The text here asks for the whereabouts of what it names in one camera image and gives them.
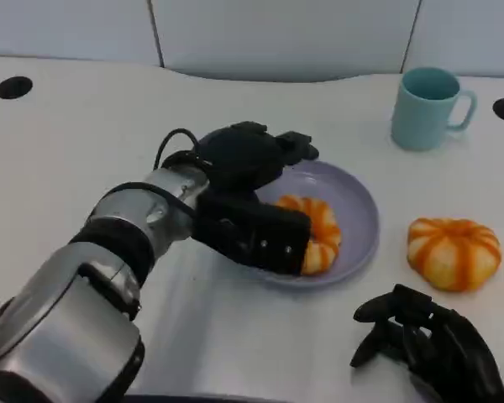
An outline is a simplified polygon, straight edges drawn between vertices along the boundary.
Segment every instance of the toy pumpkin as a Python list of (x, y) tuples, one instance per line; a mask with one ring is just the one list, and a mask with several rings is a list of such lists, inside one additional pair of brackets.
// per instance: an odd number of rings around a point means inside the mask
[(407, 259), (440, 290), (479, 288), (501, 263), (495, 233), (470, 220), (419, 218), (409, 227)]

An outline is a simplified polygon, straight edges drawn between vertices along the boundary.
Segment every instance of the silver robotic arm segment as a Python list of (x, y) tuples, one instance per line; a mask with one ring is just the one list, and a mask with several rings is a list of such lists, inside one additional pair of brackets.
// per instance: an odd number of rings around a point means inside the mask
[[(191, 208), (208, 185), (200, 170), (185, 166), (153, 171), (145, 183)], [(171, 243), (190, 235), (191, 225), (155, 193), (127, 189), (105, 196), (0, 316), (0, 401), (116, 401), (123, 395), (144, 356), (131, 322), (140, 286)], [(122, 248), (135, 238), (132, 248)], [(139, 261), (134, 249), (150, 249), (153, 259)]]

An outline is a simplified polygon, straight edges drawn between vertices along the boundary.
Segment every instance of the orange striped pumpkin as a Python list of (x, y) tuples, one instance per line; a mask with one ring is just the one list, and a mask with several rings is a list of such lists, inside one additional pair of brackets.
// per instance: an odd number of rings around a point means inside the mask
[(312, 240), (308, 242), (301, 274), (320, 275), (328, 271), (338, 255), (342, 233), (327, 202), (313, 197), (285, 195), (276, 205), (303, 212), (312, 221)]
[(501, 263), (495, 233), (471, 220), (419, 218), (409, 227), (407, 259), (440, 290), (479, 288)]

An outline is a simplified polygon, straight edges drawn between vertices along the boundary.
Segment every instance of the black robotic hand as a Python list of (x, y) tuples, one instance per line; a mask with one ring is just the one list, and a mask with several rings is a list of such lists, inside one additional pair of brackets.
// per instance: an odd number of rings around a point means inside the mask
[(504, 402), (504, 385), (486, 342), (466, 317), (430, 296), (398, 284), (359, 307), (354, 319), (375, 325), (354, 354), (352, 367), (383, 353), (407, 364), (414, 384), (434, 401)]
[(192, 237), (238, 263), (299, 275), (309, 217), (260, 203), (255, 190), (280, 177), (287, 165), (315, 160), (319, 153), (311, 141), (296, 132), (271, 136), (262, 124), (242, 122), (168, 157), (163, 167), (193, 165), (209, 179), (209, 189), (197, 198)]

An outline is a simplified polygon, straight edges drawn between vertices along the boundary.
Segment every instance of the white wall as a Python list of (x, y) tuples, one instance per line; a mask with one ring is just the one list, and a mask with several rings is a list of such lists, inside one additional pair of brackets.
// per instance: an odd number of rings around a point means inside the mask
[(504, 0), (423, 0), (405, 70), (504, 76)]
[(417, 0), (154, 0), (165, 66), (316, 81), (399, 72)]
[(0, 55), (159, 64), (145, 0), (0, 0)]

